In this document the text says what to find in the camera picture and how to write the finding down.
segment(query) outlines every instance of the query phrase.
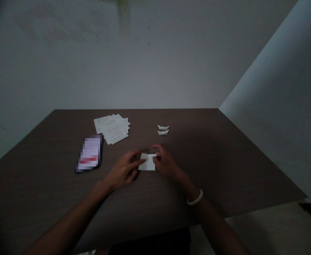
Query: smartphone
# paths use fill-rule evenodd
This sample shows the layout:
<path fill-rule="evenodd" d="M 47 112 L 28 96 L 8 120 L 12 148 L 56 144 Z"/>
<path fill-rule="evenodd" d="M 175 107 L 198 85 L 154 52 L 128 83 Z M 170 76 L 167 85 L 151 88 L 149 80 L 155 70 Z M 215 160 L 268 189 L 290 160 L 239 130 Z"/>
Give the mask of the smartphone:
<path fill-rule="evenodd" d="M 102 162 L 102 135 L 85 138 L 75 173 L 90 172 Z"/>

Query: table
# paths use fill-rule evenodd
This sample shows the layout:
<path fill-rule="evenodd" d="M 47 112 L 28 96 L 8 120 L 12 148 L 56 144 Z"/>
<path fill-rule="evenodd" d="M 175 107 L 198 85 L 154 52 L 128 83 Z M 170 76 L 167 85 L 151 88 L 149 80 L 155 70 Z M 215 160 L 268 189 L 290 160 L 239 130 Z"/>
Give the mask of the table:
<path fill-rule="evenodd" d="M 128 117 L 129 137 L 103 144 L 97 170 L 75 174 L 93 119 Z M 157 125 L 170 126 L 159 136 Z M 305 194 L 218 109 L 54 110 L 0 159 L 0 230 L 19 254 L 78 203 L 127 151 L 163 144 L 223 216 L 305 198 Z M 187 227 L 185 197 L 157 171 L 112 193 L 73 253 Z"/>

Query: left hand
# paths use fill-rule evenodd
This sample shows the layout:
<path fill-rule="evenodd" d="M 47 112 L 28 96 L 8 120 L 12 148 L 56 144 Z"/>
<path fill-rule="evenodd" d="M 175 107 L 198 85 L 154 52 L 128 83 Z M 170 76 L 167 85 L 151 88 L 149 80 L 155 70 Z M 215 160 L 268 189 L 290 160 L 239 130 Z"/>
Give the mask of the left hand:
<path fill-rule="evenodd" d="M 104 181 L 111 184 L 113 189 L 120 188 L 134 181 L 138 174 L 138 166 L 144 163 L 145 160 L 137 160 L 133 163 L 131 163 L 131 160 L 140 153 L 140 151 L 130 151 L 119 158 Z"/>

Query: paper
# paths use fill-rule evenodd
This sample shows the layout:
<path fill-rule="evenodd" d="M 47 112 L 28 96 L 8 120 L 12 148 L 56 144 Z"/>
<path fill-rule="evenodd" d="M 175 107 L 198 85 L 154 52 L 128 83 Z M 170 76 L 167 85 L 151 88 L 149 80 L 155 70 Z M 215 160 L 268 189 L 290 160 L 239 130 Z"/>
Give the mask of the paper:
<path fill-rule="evenodd" d="M 167 135 L 168 132 L 169 132 L 169 130 L 167 130 L 167 131 L 158 131 L 158 134 L 159 135 Z"/>
<path fill-rule="evenodd" d="M 128 118 L 122 118 L 120 114 L 112 114 L 94 120 L 96 132 L 102 133 L 107 144 L 115 144 L 128 137 Z"/>
<path fill-rule="evenodd" d="M 139 170 L 155 171 L 155 164 L 153 162 L 153 157 L 156 157 L 156 154 L 141 153 L 140 159 L 145 159 L 146 162 L 139 165 Z"/>
<path fill-rule="evenodd" d="M 159 128 L 160 130 L 167 130 L 167 129 L 169 129 L 169 126 L 168 126 L 168 127 L 163 127 L 163 126 L 159 126 L 159 125 L 158 125 L 158 128 Z"/>
<path fill-rule="evenodd" d="M 94 125 L 96 129 L 96 133 L 100 134 L 102 133 L 101 126 L 105 124 L 109 120 L 109 116 L 98 118 L 94 120 Z"/>

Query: stack of paper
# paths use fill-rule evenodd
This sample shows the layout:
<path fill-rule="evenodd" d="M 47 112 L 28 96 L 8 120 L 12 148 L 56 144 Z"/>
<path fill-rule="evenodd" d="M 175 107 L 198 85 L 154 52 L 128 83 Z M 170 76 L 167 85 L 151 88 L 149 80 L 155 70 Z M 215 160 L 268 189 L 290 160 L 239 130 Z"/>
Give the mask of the stack of paper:
<path fill-rule="evenodd" d="M 95 119 L 94 125 L 96 133 L 102 133 L 107 144 L 115 144 L 128 137 L 128 129 L 130 129 L 128 118 L 122 118 L 120 114 Z"/>

